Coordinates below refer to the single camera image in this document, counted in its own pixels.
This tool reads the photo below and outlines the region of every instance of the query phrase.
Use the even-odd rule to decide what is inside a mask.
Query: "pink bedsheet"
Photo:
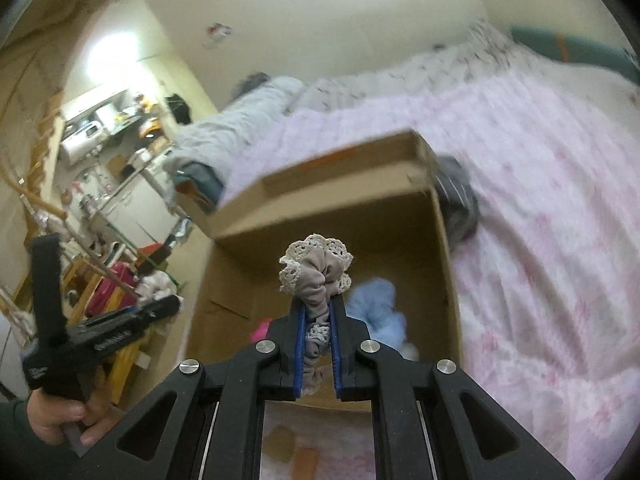
[[[410,126],[469,170],[481,222],[456,248],[464,367],[578,480],[640,422],[640,143],[512,73],[446,94],[281,120],[232,168],[264,174]]]

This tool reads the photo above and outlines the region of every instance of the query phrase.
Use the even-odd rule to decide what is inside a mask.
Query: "cardboard box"
[[[423,361],[462,364],[449,251],[433,189],[435,159],[414,132],[373,140],[265,177],[210,219],[215,244],[196,305],[187,357],[229,359],[260,320],[285,316],[278,259],[318,233],[353,254],[353,286],[380,276],[396,286],[396,309]],[[335,399],[331,380],[299,403],[367,410]]]

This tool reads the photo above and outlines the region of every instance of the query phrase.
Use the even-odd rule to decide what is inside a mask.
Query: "pink bag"
[[[258,341],[262,341],[267,337],[267,330],[269,330],[269,323],[271,321],[273,321],[271,317],[268,317],[260,321],[258,328],[256,328],[253,332],[251,332],[251,335],[249,336],[249,339],[251,340],[252,343],[257,343]]]
[[[131,285],[133,288],[136,287],[136,277],[133,274],[132,270],[129,269],[127,264],[123,262],[115,262],[111,266],[111,270],[124,283],[126,283],[127,285]],[[104,312],[104,309],[107,308],[109,298],[115,292],[116,287],[117,285],[113,280],[110,280],[109,278],[101,279],[84,310],[84,315],[87,317],[94,317],[102,314]],[[136,298],[130,296],[129,294],[125,294],[122,298],[122,301],[120,302],[120,305],[118,306],[118,309],[135,304]]]

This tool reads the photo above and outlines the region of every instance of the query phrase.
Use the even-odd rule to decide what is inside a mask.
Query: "cabinet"
[[[106,241],[117,237],[112,224],[136,248],[164,242],[180,217],[167,208],[164,199],[142,177],[136,176],[91,220],[91,229]]]
[[[0,314],[0,383],[12,394],[24,399],[29,388],[24,380],[20,348],[9,322]]]

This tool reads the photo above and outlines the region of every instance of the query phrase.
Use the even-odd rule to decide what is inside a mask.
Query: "orange object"
[[[569,63],[569,51],[567,50],[566,44],[564,42],[564,35],[562,34],[562,32],[558,32],[556,41],[558,42],[558,48],[560,49],[560,56],[562,56],[562,62]]]
[[[160,123],[160,119],[158,119],[157,117],[153,117],[151,119],[147,119],[142,124],[142,126],[140,126],[138,136],[140,137],[140,139],[144,139],[147,134],[158,131],[162,131],[162,124]]]
[[[320,452],[309,447],[299,447],[293,456],[291,480],[314,480],[320,462]]]
[[[162,247],[162,244],[160,242],[156,242],[155,244],[145,245],[144,247],[140,247],[138,251],[142,254],[145,254],[146,256],[151,256],[160,247]]]

